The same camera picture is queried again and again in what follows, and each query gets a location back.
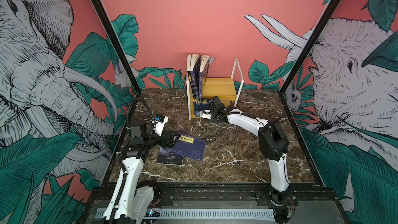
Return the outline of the navy book with yellow label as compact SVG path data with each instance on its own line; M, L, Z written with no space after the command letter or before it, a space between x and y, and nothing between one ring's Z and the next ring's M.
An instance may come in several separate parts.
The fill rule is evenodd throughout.
M171 153L189 159L202 161L207 140L179 133L180 138L171 149Z

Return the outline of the blue book with yellow label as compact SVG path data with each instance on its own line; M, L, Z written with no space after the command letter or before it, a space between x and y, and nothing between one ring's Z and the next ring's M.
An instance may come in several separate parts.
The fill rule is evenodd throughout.
M200 111L211 112L210 106L207 102L194 102L193 103L193 112L196 117L200 116Z

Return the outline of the purple book with old man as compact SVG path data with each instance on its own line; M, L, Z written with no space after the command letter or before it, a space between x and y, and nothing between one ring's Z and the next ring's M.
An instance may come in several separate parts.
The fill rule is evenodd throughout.
M198 82L199 82L199 68L201 65L201 55L199 54L193 54L192 55L192 60L191 60L191 79L192 79L192 83L193 83L193 91L194 91L194 98L195 99L199 99L199 86L198 86Z

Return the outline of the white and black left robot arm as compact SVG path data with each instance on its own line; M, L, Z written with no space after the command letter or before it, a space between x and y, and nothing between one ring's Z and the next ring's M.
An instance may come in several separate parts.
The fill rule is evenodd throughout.
M130 140L123 151L116 155L120 173L114 193L104 214L96 224L140 224L147 208L155 197L152 182L138 187L138 180L144 168L150 149L154 146L173 148L181 137L178 131L164 131L161 135L148 134L144 122L127 128Z

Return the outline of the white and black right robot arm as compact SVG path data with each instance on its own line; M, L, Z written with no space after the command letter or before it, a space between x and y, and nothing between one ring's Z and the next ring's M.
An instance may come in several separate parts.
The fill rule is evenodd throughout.
M259 139L261 153L268 160L271 173L270 198L274 205L293 205L294 194L287 170L289 141L279 122L271 122L242 112L233 105L225 106L217 96L205 99L210 121L239 126Z

